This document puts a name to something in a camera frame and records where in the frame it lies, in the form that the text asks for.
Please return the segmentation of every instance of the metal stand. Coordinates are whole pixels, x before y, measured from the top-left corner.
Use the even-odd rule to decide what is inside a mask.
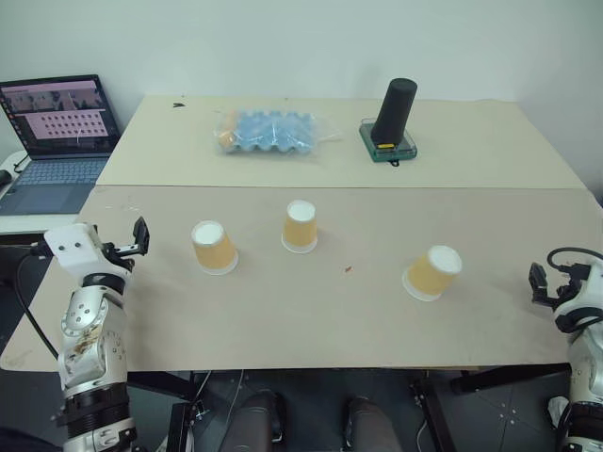
[[[463,375],[457,379],[452,379],[449,384],[454,393],[463,394],[560,372],[569,372],[570,370],[568,363],[506,365],[474,375]],[[456,452],[448,422],[442,412],[442,405],[432,379],[420,379],[413,383],[411,388],[415,391],[417,400],[425,414],[435,450],[437,452]]]
[[[456,394],[472,393],[480,389],[494,388],[503,384],[536,379],[545,375],[570,372],[568,363],[505,365],[479,374],[466,375],[450,381],[450,388]]]
[[[167,451],[180,452],[187,450],[187,436],[192,410],[193,407],[190,403],[175,403],[171,406]]]
[[[194,374],[191,379],[181,379],[168,372],[128,372],[128,384],[188,401],[192,400],[197,389]]]
[[[411,388],[425,413],[427,426],[432,434],[433,444],[437,452],[456,452],[456,447],[452,441],[448,423],[442,412],[440,399],[435,392],[431,379],[420,379],[413,383]]]

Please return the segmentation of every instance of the black pants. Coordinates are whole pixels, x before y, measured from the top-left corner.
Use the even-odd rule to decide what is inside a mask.
[[[226,431],[220,452],[271,452],[270,395],[253,395],[236,411]],[[389,418],[365,399],[350,403],[346,434],[354,452],[402,452]]]

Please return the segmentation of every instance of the floor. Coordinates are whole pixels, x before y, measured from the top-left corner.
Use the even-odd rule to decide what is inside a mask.
[[[21,253],[21,250],[0,249],[0,281],[10,279]],[[46,266],[44,262],[30,260],[24,268],[22,287],[27,298],[35,293]],[[12,289],[0,284],[1,349],[21,315]],[[416,405],[409,382],[421,375],[421,371],[387,369],[251,370],[243,374],[235,406],[254,392],[270,388],[281,393],[287,404],[286,450],[337,451],[342,445],[344,402],[351,396],[367,396],[390,416],[402,449],[417,451],[416,433],[423,422],[423,412]],[[445,382],[458,375],[458,372],[433,375],[441,381],[438,394],[457,450],[554,450],[554,434],[545,406],[550,397],[567,394],[567,375],[453,395]],[[197,450],[218,449],[240,376],[240,370],[211,375],[204,390],[208,413],[194,429]],[[137,388],[130,388],[129,394],[139,444],[155,450],[167,434],[171,405],[178,400]],[[62,444],[65,431],[50,420],[61,404],[57,374],[0,370],[0,427],[17,428],[53,444]],[[434,450],[428,429],[422,432],[419,443],[422,452]]]

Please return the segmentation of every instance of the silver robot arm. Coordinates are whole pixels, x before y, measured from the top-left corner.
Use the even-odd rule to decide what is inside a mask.
[[[559,266],[553,256],[574,251],[594,256],[589,265]],[[559,426],[562,452],[603,450],[603,255],[584,249],[561,248],[548,255],[548,263],[569,275],[568,285],[547,294],[546,274],[538,264],[530,269],[533,301],[553,309],[557,327],[568,333],[568,359],[572,367],[570,403]]]
[[[123,293],[134,267],[134,261],[124,257],[144,255],[149,247],[142,218],[136,222],[134,237],[134,245],[115,248],[102,243],[95,227],[84,223],[44,235],[58,263],[80,285],[61,320],[58,373],[65,405],[57,423],[67,427],[66,452],[129,451],[137,437],[129,415],[122,334]]]

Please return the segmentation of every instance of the laptop keyboard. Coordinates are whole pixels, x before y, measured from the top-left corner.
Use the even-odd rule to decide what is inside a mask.
[[[42,184],[94,184],[105,167],[106,158],[61,159],[31,162],[16,186]]]

